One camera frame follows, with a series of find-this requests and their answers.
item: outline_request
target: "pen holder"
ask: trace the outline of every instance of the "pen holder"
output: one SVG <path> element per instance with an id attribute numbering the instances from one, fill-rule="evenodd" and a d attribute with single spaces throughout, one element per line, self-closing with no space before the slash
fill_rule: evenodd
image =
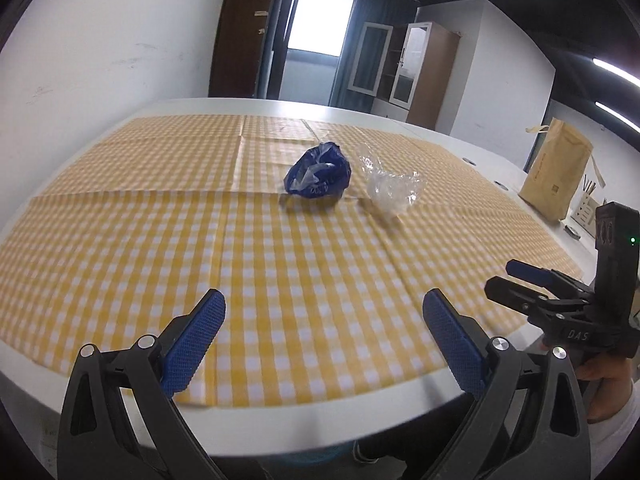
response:
<path id="1" fill-rule="evenodd" d="M 590 194 L 583 193 L 580 205 L 571 214 L 571 218 L 594 238 L 596 237 L 596 208 L 600 205 Z"/>

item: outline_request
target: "clear plastic bag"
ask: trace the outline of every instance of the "clear plastic bag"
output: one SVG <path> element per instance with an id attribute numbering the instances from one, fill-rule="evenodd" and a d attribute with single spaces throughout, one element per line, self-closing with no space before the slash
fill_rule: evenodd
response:
<path id="1" fill-rule="evenodd" d="M 367 177 L 367 193 L 374 205 L 386 216 L 404 213 L 424 188 L 420 174 L 396 175 L 385 171 L 380 159 L 367 146 L 360 149 L 362 170 Z"/>

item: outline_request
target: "white table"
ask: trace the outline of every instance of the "white table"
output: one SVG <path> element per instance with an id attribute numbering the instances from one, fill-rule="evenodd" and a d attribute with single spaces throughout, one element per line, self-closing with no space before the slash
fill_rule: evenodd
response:
<path id="1" fill-rule="evenodd" d="M 120 124 L 116 124 L 101 138 L 108 136 L 132 118 L 181 114 L 302 118 L 352 124 L 434 142 L 461 158 L 474 161 L 476 169 L 487 179 L 504 184 L 509 189 L 504 192 L 537 219 L 575 260 L 584 273 L 584 280 L 590 282 L 595 275 L 596 251 L 593 239 L 580 226 L 568 220 L 570 225 L 583 234 L 580 241 L 574 240 L 564 232 L 563 225 L 548 224 L 517 196 L 517 191 L 526 177 L 522 170 L 495 153 L 411 124 L 319 105 L 251 99 L 203 98 L 165 101 L 145 107 Z M 76 154 L 65 164 L 65 167 L 90 147 L 87 146 Z M 44 183 L 41 189 L 44 189 L 55 176 L 53 175 L 48 182 Z M 18 210 L 13 220 L 0 233 L 0 240 L 8 234 L 11 225 L 20 216 L 25 206 L 26 204 Z M 540 333 L 537 327 L 527 324 L 508 335 L 508 339 L 517 348 L 523 349 L 535 341 Z M 62 410 L 68 379 L 37 365 L 1 341 L 0 372 L 37 402 L 57 413 Z M 447 368 L 383 390 L 346 399 L 274 408 L 180 406 L 180 412 L 209 454 L 228 456 L 274 454 L 353 440 L 410 420 L 443 404 L 459 393 L 459 387 Z M 150 437 L 132 397 L 127 396 L 125 402 L 141 443 L 151 445 Z M 28 409 L 28 403 L 25 403 L 22 408 Z"/>

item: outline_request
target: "glass cabinet door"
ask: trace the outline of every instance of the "glass cabinet door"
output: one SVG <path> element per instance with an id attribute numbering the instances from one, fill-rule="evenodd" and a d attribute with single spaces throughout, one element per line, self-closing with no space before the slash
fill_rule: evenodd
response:
<path id="1" fill-rule="evenodd" d="M 391 40 L 390 25 L 365 22 L 351 67 L 351 77 L 347 88 L 368 95 L 376 95 L 386 51 Z"/>
<path id="2" fill-rule="evenodd" d="M 389 102 L 403 108 L 411 106 L 430 30 L 431 23 L 412 23 L 409 25 Z"/>

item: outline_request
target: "blue plastic bag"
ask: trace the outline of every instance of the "blue plastic bag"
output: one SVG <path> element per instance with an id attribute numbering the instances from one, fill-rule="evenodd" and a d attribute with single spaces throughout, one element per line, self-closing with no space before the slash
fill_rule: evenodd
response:
<path id="1" fill-rule="evenodd" d="M 351 166 L 334 142 L 306 150 L 284 178 L 287 193 L 305 198 L 340 195 L 351 179 Z"/>

